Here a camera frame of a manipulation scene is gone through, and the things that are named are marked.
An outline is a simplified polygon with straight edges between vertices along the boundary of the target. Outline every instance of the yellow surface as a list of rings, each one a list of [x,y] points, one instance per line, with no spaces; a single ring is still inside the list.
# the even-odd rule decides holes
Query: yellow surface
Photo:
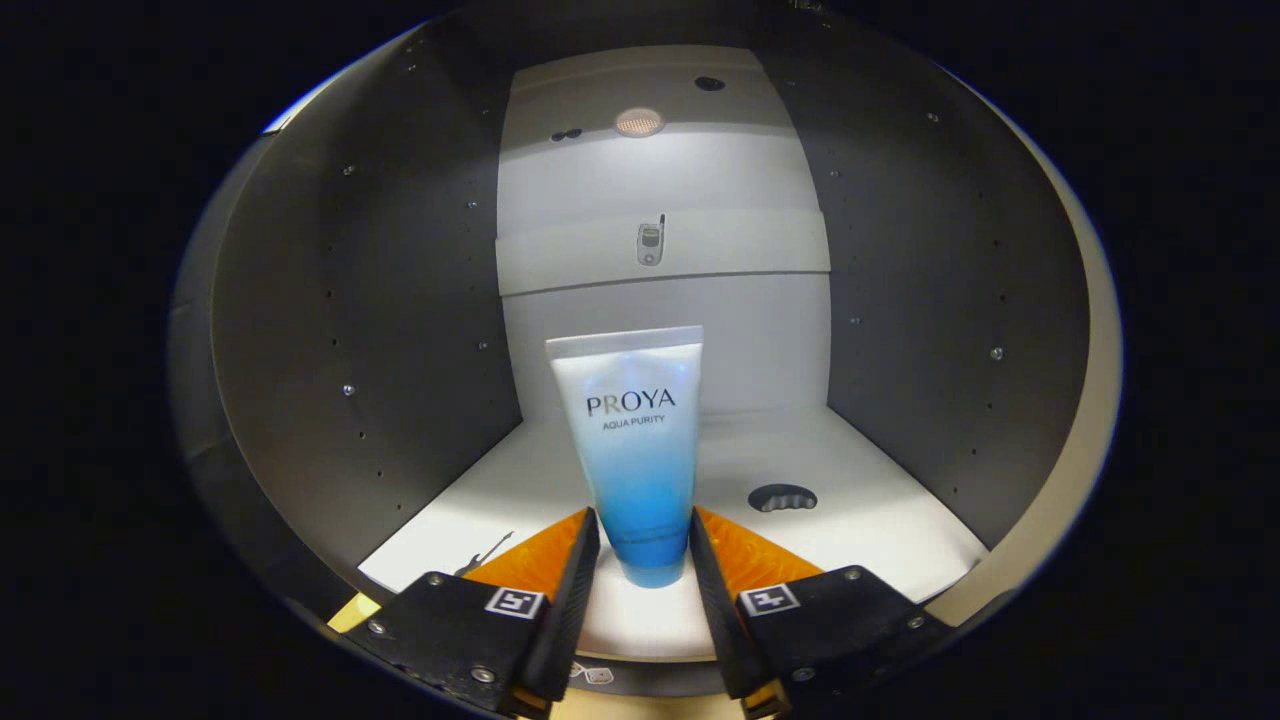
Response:
[[[552,720],[742,720],[742,708],[727,694],[634,697],[570,688],[552,706]]]
[[[342,610],[329,619],[329,626],[339,633],[346,633],[381,609],[383,606],[369,600],[364,593],[356,593],[351,602],[343,605]]]

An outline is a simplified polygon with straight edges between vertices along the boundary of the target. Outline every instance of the white platform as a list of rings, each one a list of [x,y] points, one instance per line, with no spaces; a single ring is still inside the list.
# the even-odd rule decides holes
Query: white platform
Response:
[[[756,487],[792,483],[812,510],[758,512]],[[987,555],[911,475],[827,407],[709,415],[701,420],[696,502],[824,570],[864,565],[913,601],[955,583]],[[526,421],[361,565],[399,592],[422,573],[453,573],[507,532],[503,551],[589,505],[567,427]],[[660,589],[627,582],[602,533],[579,651],[635,660],[714,656],[694,569]]]

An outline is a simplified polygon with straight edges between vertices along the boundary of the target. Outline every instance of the gray curved wall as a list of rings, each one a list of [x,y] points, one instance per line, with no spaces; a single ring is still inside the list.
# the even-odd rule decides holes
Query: gray curved wall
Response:
[[[838,18],[681,5],[625,23],[526,9],[521,32],[499,33],[488,4],[407,33],[260,142],[252,172],[228,179],[241,190],[218,247],[192,246],[187,266],[212,286],[201,302],[218,387],[184,388],[192,370],[177,363],[179,416],[224,406],[228,447],[276,521],[375,600],[387,593],[356,565],[520,423],[494,266],[497,154],[512,72],[558,56],[754,50],[827,217],[829,405],[988,544],[1053,465],[1083,380],[1088,297],[1034,159],[927,60],[822,26]]]

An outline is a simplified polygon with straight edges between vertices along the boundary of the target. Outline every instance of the small hole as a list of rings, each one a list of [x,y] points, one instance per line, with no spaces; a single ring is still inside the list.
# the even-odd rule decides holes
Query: small hole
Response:
[[[719,90],[724,90],[724,81],[707,76],[696,78],[694,81],[694,85],[698,86],[698,90],[705,90],[707,92],[717,92]]]

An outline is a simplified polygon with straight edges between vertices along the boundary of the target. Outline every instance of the oval hole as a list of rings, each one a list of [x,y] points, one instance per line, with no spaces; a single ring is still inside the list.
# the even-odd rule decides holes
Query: oval hole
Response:
[[[772,484],[753,489],[746,502],[760,512],[812,510],[818,505],[818,496],[800,486]]]

